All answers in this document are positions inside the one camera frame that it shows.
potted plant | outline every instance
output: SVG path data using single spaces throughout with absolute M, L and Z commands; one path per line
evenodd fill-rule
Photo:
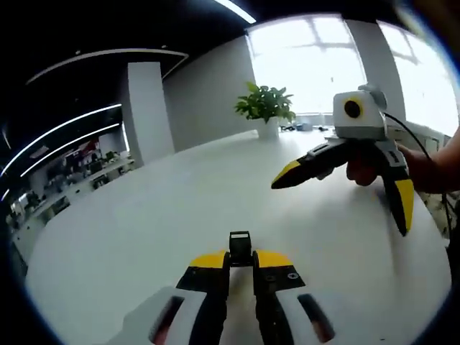
M 278 118 L 291 122 L 295 113 L 290 110 L 290 97 L 285 95 L 286 88 L 277 90 L 268 86 L 257 86 L 247 82 L 250 94 L 238 97 L 235 109 L 238 114 L 245 116 L 256 124 L 257 133 L 261 139 L 278 138 Z

ceiling light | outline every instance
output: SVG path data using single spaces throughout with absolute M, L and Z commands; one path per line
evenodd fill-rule
M 7 189 L 6 192 L 3 194 L 3 196 L 1 197 L 1 201 L 3 201 L 6 198 L 8 193 L 9 193 L 9 189 Z
M 71 119 L 67 122 L 64 122 L 63 124 L 60 124 L 59 126 L 49 130 L 48 132 L 40 135 L 38 138 L 36 138 L 36 140 L 34 140 L 33 142 L 31 142 L 30 144 L 28 144 L 24 149 L 22 149 L 21 151 L 19 151 L 9 162 L 8 164 L 4 167 L 4 169 L 1 171 L 0 173 L 0 177 L 4 175 L 4 173 L 6 172 L 6 170 L 10 167 L 11 164 L 13 164 L 13 162 L 15 160 L 18 159 L 18 157 L 20 155 L 22 155 L 27 149 L 29 149 L 33 144 L 36 144 L 38 141 L 40 141 L 41 139 L 43 139 L 44 137 L 46 137 L 48 134 L 51 134 L 53 133 L 54 131 L 57 131 L 59 128 L 63 128 L 64 126 L 67 126 L 68 124 L 71 124 L 72 122 L 74 121 L 77 121 L 79 119 L 82 119 L 83 117 L 87 117 L 87 116 L 90 116 L 90 115 L 93 115 L 93 114 L 96 114 L 96 113 L 100 113 L 101 111 L 105 111 L 105 110 L 109 110 L 109 109 L 113 109 L 113 108 L 118 108 L 119 106 L 121 106 L 121 104 L 115 104 L 113 106 L 106 106 L 105 108 L 101 108 L 101 109 L 98 109 L 98 110 L 95 110 L 95 111 L 90 111 L 89 113 L 86 113 L 86 114 L 83 114 L 83 115 L 80 115 L 80 116 L 77 116 L 75 117 L 74 119 Z
M 41 162 L 43 162 L 44 160 L 46 160 L 49 156 L 55 154 L 57 151 L 63 149 L 64 147 L 67 147 L 71 144 L 74 144 L 76 143 L 77 141 L 79 140 L 82 140 L 86 137 L 89 137 L 93 134 L 96 134 L 96 133 L 99 133 L 99 132 L 102 132 L 102 131 L 105 131 L 106 129 L 110 129 L 110 128 L 114 128 L 116 126 L 119 126 L 120 124 L 112 124 L 111 126 L 107 126 L 107 127 L 104 127 L 104 128 L 101 128 L 101 129 L 98 129 L 97 131 L 94 131 L 94 132 L 91 132 L 91 133 L 88 133 L 88 134 L 85 134 L 83 135 L 82 137 L 79 137 L 75 140 L 72 140 L 71 142 L 68 142 L 67 144 L 64 144 L 63 146 L 55 149 L 54 151 L 48 153 L 46 156 L 44 156 L 43 158 L 39 159 L 38 161 L 36 161 L 34 164 L 32 164 L 27 170 L 25 170 L 22 174 L 21 174 L 21 177 L 23 177 L 24 175 L 26 175 L 30 170 L 32 170 L 34 167 L 36 167 L 38 164 L 40 164 Z
M 229 0 L 214 0 L 214 1 L 220 3 L 220 5 L 222 6 L 225 6 L 230 11 L 235 12 L 248 23 L 254 24 L 256 22 L 256 19 L 251 17 L 246 11 L 243 11 L 239 6 L 235 5 L 233 2 Z

office desk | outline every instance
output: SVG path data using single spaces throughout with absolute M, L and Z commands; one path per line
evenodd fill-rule
M 381 180 L 359 187 L 344 167 L 270 190 L 285 164 L 322 140 L 293 132 L 263 142 L 243 133 L 97 190 L 46 225 L 26 277 L 32 299 L 64 343 L 103 343 L 126 313 L 175 285 L 193 258 L 227 248 L 230 231 L 248 230 L 254 248 L 289 256 L 313 297 L 336 309 L 327 315 L 336 330 L 329 344 L 409 344 L 449 291 L 441 236 L 416 196 L 413 228 L 402 238 Z M 221 344 L 262 343 L 254 303 L 251 270 L 232 269 Z
M 52 209 L 53 205 L 63 198 L 67 198 L 70 205 L 75 205 L 79 200 L 82 200 L 86 195 L 93 192 L 91 183 L 96 178 L 131 163 L 133 163 L 133 160 L 130 159 L 121 159 L 116 162 L 109 163 L 101 171 L 89 175 L 79 183 L 70 185 L 63 192 L 50 196 L 45 202 L 40 204 L 30 214 L 20 229 L 12 236 L 13 242 L 21 254 L 22 259 L 26 263 L 29 263 L 29 258 L 32 254 L 32 250 L 34 249 L 38 236 L 41 234 L 45 224 L 55 216 Z

white flower pot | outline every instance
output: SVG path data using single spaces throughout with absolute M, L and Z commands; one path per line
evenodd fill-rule
M 277 117 L 270 117 L 267 123 L 264 119 L 252 120 L 260 139 L 274 140 L 280 136 L 279 121 Z

green leaves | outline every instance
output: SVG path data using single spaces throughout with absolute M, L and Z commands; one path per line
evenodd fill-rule
M 259 88 L 256 84 L 251 83 L 250 81 L 246 82 L 247 88 L 251 92 L 258 92 Z
M 238 97 L 235 110 L 238 114 L 245 116 L 246 119 L 264 119 L 265 123 L 271 117 L 281 117 L 292 121 L 295 118 L 295 113 L 290 111 L 289 99 L 292 95 L 284 96 L 286 88 L 277 90 L 268 86 L 257 86 L 251 82 L 246 83 L 250 94 L 248 96 Z

